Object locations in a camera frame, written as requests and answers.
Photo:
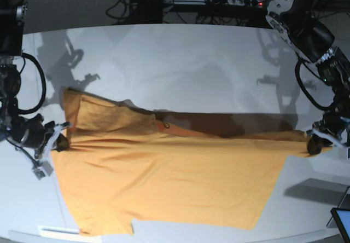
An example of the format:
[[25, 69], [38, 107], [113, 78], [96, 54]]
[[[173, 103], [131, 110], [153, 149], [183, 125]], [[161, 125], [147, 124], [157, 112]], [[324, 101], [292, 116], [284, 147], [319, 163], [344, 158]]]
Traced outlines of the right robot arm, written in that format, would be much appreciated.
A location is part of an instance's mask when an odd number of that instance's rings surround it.
[[[44, 158], [53, 150], [61, 152], [69, 148], [62, 132], [71, 124], [68, 121], [44, 124], [43, 116], [38, 113], [46, 98], [46, 81], [38, 60], [22, 50], [26, 11], [26, 0], [1, 0], [1, 140], [21, 152], [41, 180], [53, 171]], [[18, 105], [22, 72], [14, 64], [15, 58], [31, 61], [39, 73], [42, 94], [38, 104], [30, 109], [21, 109]]]

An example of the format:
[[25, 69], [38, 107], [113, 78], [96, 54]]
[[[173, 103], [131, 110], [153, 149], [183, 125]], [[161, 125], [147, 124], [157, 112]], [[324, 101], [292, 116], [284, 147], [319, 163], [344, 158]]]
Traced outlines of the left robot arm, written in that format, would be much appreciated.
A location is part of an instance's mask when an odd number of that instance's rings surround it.
[[[320, 121], [307, 131], [310, 140], [307, 151], [319, 154], [323, 148], [338, 146], [349, 148], [342, 142], [342, 133], [349, 132], [349, 59], [334, 44], [332, 32], [313, 15], [313, 11], [334, 10], [349, 12], [349, 8], [334, 8], [341, 0], [267, 0], [266, 21], [279, 33], [297, 55], [295, 76], [299, 87], [309, 101], [323, 111]], [[301, 66], [317, 68], [317, 78], [331, 87], [334, 98], [322, 106], [306, 90], [300, 77]]]

